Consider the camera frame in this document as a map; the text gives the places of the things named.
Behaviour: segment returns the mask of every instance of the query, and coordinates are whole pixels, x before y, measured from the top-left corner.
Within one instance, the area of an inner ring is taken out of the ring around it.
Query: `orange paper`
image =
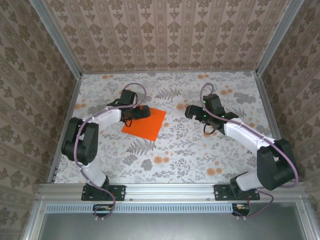
[[[149,117],[132,120],[131,126],[127,127],[124,125],[122,132],[150,141],[156,141],[165,115],[165,111],[150,107]]]

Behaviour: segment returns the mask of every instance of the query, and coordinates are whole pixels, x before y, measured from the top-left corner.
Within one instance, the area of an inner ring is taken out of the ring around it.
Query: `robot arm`
[[[231,179],[230,189],[235,197],[246,195],[246,191],[251,189],[266,188],[271,191],[295,178],[294,172],[288,162],[270,144],[264,141],[268,139],[271,143],[275,144],[289,157],[298,171],[291,146],[285,139],[275,140],[271,137],[260,139],[252,133],[257,133],[257,131],[246,125],[236,114],[225,112],[216,94],[203,96],[203,102],[205,107],[214,115],[238,122],[239,124],[214,118],[208,115],[202,107],[195,105],[186,108],[185,116],[190,119],[195,116],[196,120],[204,123],[206,126],[212,126],[215,131],[218,130],[222,134],[239,141],[257,157],[257,169],[255,171],[245,172]]]
[[[147,105],[135,108],[115,108],[132,105],[136,97],[137,94],[135,92],[126,89],[122,90],[121,97],[106,106],[106,109],[109,110],[86,123],[81,132],[77,145],[77,159],[82,164],[83,173],[90,182],[98,187],[107,188],[109,185],[108,177],[102,172],[98,162],[94,160],[98,152],[99,132],[118,122],[127,123],[128,121],[149,117],[150,109]],[[66,129],[61,152],[71,161],[74,161],[75,141],[83,122],[83,119],[73,117],[70,119]]]

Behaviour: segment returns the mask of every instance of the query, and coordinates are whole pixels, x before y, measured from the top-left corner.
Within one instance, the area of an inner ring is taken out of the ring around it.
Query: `floral tablecloth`
[[[203,124],[185,117],[186,106],[200,105],[201,87],[212,83],[226,112],[271,136],[252,72],[84,75],[73,116],[86,118],[102,110],[133,82],[145,86],[145,104],[166,111],[166,116],[155,142],[121,132],[122,122],[100,134],[96,161],[111,183],[228,182],[255,169],[256,158],[240,142],[218,131],[206,135]],[[143,96],[138,86],[129,89],[138,99]],[[55,183],[84,182],[75,163],[62,156]]]

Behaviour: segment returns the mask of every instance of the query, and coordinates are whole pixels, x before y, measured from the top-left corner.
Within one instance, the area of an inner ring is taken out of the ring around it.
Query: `purple cable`
[[[238,214],[239,217],[243,217],[243,218],[251,218],[251,217],[254,217],[254,216],[257,216],[258,214],[262,213],[266,208],[270,207],[270,205],[274,202],[275,200],[275,197],[272,196],[270,193],[267,193],[267,192],[264,192],[264,191],[261,191],[260,189],[258,189],[258,191],[261,193],[261,194],[264,194],[264,195],[267,195],[269,197],[271,197],[271,200],[270,202],[268,202],[263,208],[261,208],[259,211],[255,212],[254,214],[251,214],[249,216],[243,216],[241,213],[233,210],[234,213]]]
[[[247,127],[246,125],[241,125],[241,123],[237,122],[237,121],[233,121],[233,120],[229,120],[229,119],[225,119],[223,117],[219,117],[217,115],[214,115],[213,113],[211,113],[205,106],[205,103],[203,101],[203,92],[204,92],[204,89],[206,86],[211,86],[211,94],[214,92],[214,85],[212,83],[206,83],[205,85],[203,85],[203,87],[201,88],[201,91],[200,91],[200,102],[201,102],[201,105],[203,107],[203,109],[209,114],[211,115],[212,117],[216,118],[216,119],[219,119],[219,120],[222,120],[222,121],[225,121],[225,122],[229,122],[229,123],[233,123],[233,124],[236,124],[236,125],[239,125],[240,127],[248,130],[250,133],[252,133],[253,135],[257,136],[258,138],[260,138],[261,140],[265,141],[266,143],[268,143],[271,147],[273,147],[282,157],[284,157],[284,159],[288,162],[288,164],[290,165],[290,167],[292,168],[293,170],[293,173],[294,173],[294,183],[292,185],[287,185],[287,186],[280,186],[280,188],[294,188],[298,185],[299,183],[299,176],[298,176],[298,172],[294,166],[294,164],[291,162],[290,158],[285,155],[285,153],[283,151],[281,151],[276,145],[274,145],[273,142],[269,141],[268,139],[265,138],[265,136],[261,135],[260,133],[257,133],[255,131],[253,131],[250,127]]]
[[[94,209],[93,215],[96,217],[96,219],[99,218],[99,217],[97,216],[97,210],[98,210],[98,209],[105,208],[105,207],[108,207],[108,206],[97,206],[97,207]],[[107,214],[106,216],[102,216],[101,219],[104,219],[104,218],[109,217],[109,216],[110,216],[110,212],[109,212],[108,214]]]
[[[79,130],[78,130],[78,133],[75,137],[75,142],[74,142],[74,149],[73,149],[73,158],[74,158],[74,163],[80,168],[80,172],[81,174],[84,176],[84,178],[88,181],[88,183],[90,183],[93,187],[95,187],[96,189],[99,189],[101,191],[104,191],[106,192],[107,194],[109,194],[111,197],[112,197],[112,201],[113,201],[113,205],[112,205],[112,209],[110,210],[110,212],[104,217],[104,218],[108,218],[111,213],[114,211],[115,207],[116,207],[116,199],[115,199],[115,196],[109,192],[107,189],[104,189],[102,187],[99,187],[98,185],[95,185],[88,177],[87,175],[84,173],[84,171],[82,170],[82,165],[79,163],[78,161],[78,158],[77,158],[77,149],[78,149],[78,143],[79,143],[79,138],[81,136],[81,132],[82,130],[84,129],[85,125],[92,119],[95,119],[95,118],[98,118],[101,114],[104,114],[110,110],[114,110],[114,109],[123,109],[123,108],[135,108],[137,106],[139,106],[140,104],[142,104],[146,98],[147,98],[147,90],[146,88],[140,84],[140,83],[137,83],[137,82],[133,82],[133,83],[129,83],[127,84],[123,89],[126,89],[128,86],[130,85],[138,85],[140,87],[142,87],[143,91],[144,91],[144,98],[136,103],[136,104],[133,104],[133,105],[125,105],[125,106],[114,106],[114,107],[110,107],[110,108],[105,108],[101,111],[99,111],[98,113],[94,114],[93,116],[87,118],[83,123],[82,125],[80,126]],[[96,214],[97,211],[94,211],[94,216],[96,218],[98,218],[97,214]]]

